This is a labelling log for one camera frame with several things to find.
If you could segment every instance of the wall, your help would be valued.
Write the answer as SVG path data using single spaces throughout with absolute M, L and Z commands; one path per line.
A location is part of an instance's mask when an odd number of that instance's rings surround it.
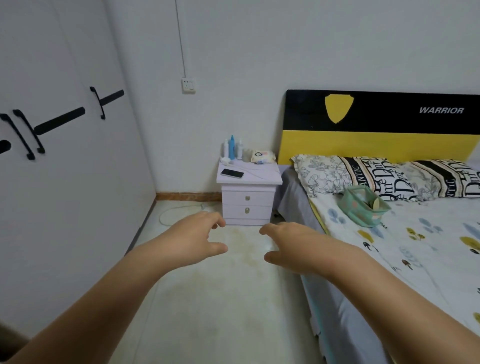
M 158 191 L 218 190 L 232 133 L 277 150 L 288 88 L 480 93 L 478 0 L 183 1 L 195 95 L 174 0 L 106 0 Z

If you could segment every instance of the white floral bed sheet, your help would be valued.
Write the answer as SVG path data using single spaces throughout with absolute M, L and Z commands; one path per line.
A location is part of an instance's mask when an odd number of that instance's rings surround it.
M 341 195 L 309 198 L 330 235 L 365 250 L 480 336 L 480 199 L 387 202 L 382 224 L 363 228 L 340 210 Z

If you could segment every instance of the finger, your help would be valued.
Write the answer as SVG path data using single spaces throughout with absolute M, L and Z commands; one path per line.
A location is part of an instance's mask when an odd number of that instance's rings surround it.
M 223 243 L 208 243 L 208 255 L 215 256 L 226 253 L 228 246 Z
M 275 264 L 276 266 L 282 265 L 282 254 L 279 251 L 268 252 L 264 255 L 264 260 L 267 263 Z
M 272 223 L 263 225 L 258 232 L 262 235 L 268 235 L 273 238 L 275 231 L 278 229 L 278 226 Z
M 223 220 L 222 215 L 220 215 L 218 212 L 210 212 L 207 216 L 211 226 L 214 226 L 216 224 L 222 228 L 227 224 L 225 220 Z

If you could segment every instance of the wardrobe door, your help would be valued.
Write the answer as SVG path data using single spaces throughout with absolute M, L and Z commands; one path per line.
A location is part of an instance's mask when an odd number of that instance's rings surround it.
M 135 211 L 140 227 L 155 198 L 155 188 L 104 4 L 100 0 L 52 2 L 120 175 L 125 202 Z
M 47 0 L 0 1 L 0 70 L 0 319 L 34 335 L 123 256 L 137 222 Z

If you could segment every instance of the headboard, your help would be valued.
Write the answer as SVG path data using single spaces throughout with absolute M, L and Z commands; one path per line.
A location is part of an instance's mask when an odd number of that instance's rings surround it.
M 479 95 L 288 90 L 278 163 L 296 154 L 465 161 L 479 140 Z

